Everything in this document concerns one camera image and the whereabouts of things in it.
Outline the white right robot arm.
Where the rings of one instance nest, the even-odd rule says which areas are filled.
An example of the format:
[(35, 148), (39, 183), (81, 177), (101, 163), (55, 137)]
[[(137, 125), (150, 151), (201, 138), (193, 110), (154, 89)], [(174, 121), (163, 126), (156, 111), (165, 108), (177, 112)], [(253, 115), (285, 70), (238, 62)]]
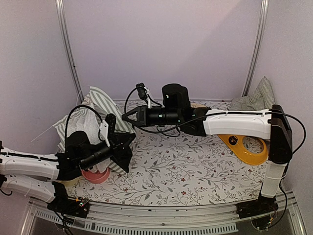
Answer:
[(251, 136), (270, 141), (267, 159), (270, 161), (260, 190), (253, 202), (256, 213), (264, 213), (272, 205), (283, 173), (292, 159), (292, 131), (287, 115), (280, 105), (259, 111), (225, 111), (208, 107), (194, 108), (188, 89), (177, 83), (162, 87), (163, 103), (152, 100), (142, 83), (136, 85), (140, 99), (146, 102), (125, 111), (122, 119), (140, 130), (152, 126), (172, 125), (182, 132), (199, 137), (224, 135), (227, 143), (231, 137)]

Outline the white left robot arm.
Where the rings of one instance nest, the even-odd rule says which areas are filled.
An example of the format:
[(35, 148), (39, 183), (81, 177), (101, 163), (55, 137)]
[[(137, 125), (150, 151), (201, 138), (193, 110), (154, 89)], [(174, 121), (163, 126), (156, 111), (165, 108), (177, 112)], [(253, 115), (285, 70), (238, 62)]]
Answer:
[(1, 147), (0, 188), (53, 201), (61, 212), (69, 212), (73, 203), (62, 182), (84, 176), (94, 184), (102, 183), (111, 163), (129, 172), (134, 139), (134, 133), (112, 133), (107, 140), (91, 144), (84, 131), (76, 131), (66, 138), (65, 153), (36, 155)]

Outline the green striped pet tent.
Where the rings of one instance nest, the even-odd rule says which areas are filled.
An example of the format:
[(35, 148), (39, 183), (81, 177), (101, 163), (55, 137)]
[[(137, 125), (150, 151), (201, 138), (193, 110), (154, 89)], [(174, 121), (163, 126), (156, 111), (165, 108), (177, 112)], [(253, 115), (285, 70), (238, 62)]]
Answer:
[[(90, 87), (90, 91), (85, 96), (82, 104), (92, 107), (99, 113), (101, 118), (105, 118), (105, 116), (112, 111), (112, 113), (116, 115), (115, 132), (134, 133), (131, 125), (121, 119), (122, 114), (116, 103), (101, 89)], [(62, 152), (65, 150), (65, 136), (69, 137), (70, 134), (75, 131), (84, 131), (92, 144), (100, 142), (97, 135), (100, 119), (93, 111), (86, 108), (78, 108), (71, 114), (68, 126), (66, 126), (66, 120), (67, 116), (64, 116), (63, 119), (57, 121), (53, 125), (60, 137), (61, 142), (58, 144), (58, 147)], [(117, 164), (108, 159), (105, 160), (103, 164), (97, 164), (95, 170), (102, 171), (108, 167), (117, 173), (126, 174), (129, 172), (129, 164), (130, 161), (128, 160), (125, 160), (121, 164)]]

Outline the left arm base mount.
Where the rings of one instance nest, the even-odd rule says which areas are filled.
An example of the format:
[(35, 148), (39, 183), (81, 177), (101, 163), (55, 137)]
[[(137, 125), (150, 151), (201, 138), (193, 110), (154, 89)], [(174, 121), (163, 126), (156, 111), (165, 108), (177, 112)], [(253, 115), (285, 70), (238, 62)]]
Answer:
[(59, 212), (61, 215), (87, 218), (90, 204), (88, 198), (69, 198), (67, 191), (64, 188), (59, 188), (56, 189), (54, 199), (47, 204), (47, 208)]

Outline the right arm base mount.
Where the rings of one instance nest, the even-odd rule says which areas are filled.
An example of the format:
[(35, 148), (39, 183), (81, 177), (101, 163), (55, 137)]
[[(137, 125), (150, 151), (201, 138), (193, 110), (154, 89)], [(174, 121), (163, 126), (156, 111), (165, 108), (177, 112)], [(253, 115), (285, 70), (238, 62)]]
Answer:
[(274, 212), (276, 210), (278, 210), (276, 198), (260, 197), (236, 205), (236, 213), (240, 219)]

